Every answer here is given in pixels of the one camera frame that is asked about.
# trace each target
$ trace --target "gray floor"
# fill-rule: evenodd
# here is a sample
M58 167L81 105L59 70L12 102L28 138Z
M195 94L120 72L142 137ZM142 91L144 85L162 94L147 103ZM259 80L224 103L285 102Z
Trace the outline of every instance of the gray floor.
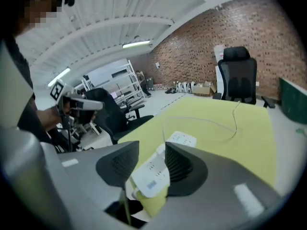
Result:
M147 98L145 107L140 109L140 115L158 115L167 109L172 103L191 94L165 94L164 91L151 91L152 97ZM257 100L257 105L263 106L262 100ZM302 168L305 166L307 155L307 138L303 134L296 133L296 129L304 128L303 125L292 122L281 111L279 106L275 109L267 109L271 118L274 135L276 139L276 158L277 174L275 180L275 189L281 194L289 193L297 182ZM102 134L99 137L93 135L93 139L87 139L94 142L95 148L110 145L108 135Z

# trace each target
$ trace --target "person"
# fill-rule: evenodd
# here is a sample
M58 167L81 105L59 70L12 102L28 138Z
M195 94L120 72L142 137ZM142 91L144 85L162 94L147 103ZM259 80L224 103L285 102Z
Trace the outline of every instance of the person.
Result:
M61 6L62 0L14 0L14 6L3 10L2 35L6 47L27 83L33 88L30 69L27 60L23 57L16 44L16 37L25 33L46 18L50 12L56 12ZM70 113L69 103L64 106L65 114ZM26 105L18 127L34 134L41 142L52 143L46 131L56 127L61 122L61 117L55 106L41 111L35 104L35 95Z
M140 83L140 86L142 88L142 91L146 94L146 98L149 98L152 96L152 94L150 94L147 90L147 87L146 87L146 80L145 80L145 77L143 76L143 74L140 73L140 71L136 71L135 72L137 77L138 77L138 81Z

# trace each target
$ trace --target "yellow tabletop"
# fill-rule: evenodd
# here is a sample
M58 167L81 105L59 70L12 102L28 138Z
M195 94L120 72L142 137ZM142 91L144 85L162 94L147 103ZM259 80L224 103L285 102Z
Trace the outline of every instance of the yellow tabletop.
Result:
M237 133L232 111L237 103L206 98L183 97L138 129L119 140L140 141L142 165L173 132L180 131L197 139L196 148L233 159L255 173L272 187L276 170L276 145L266 108L240 103L235 110ZM208 119L229 129L221 127ZM138 198L150 216L165 203L167 189L156 198Z

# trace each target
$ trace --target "desk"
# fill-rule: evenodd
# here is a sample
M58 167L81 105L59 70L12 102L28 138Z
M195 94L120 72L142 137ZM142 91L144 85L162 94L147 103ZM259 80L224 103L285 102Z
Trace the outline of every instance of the desk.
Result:
M233 159L274 186L276 170L276 145L271 121L266 108L240 103L235 110L237 134L215 125L195 119L169 119L172 116L210 119L218 124L235 129L232 110L235 102L205 98L183 97L164 112L155 116L138 129L119 140L139 140L140 154L136 169L143 164L174 131L196 137L196 148ZM150 216L157 214L165 203L165 191L156 198L139 199Z

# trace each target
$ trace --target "ceiling light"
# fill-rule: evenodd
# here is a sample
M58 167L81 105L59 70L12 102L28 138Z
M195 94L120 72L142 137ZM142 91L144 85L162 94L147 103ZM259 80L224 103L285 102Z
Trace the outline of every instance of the ceiling light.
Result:
M63 77L66 73L68 73L71 69L66 68L63 72L61 72L59 75L57 75L49 84L48 87L51 87L58 79Z
M134 46L149 44L149 42L150 41L143 41L143 42L137 42L137 43L132 43L132 44L125 44L125 45L123 45L123 48L130 48L130 47L134 47Z

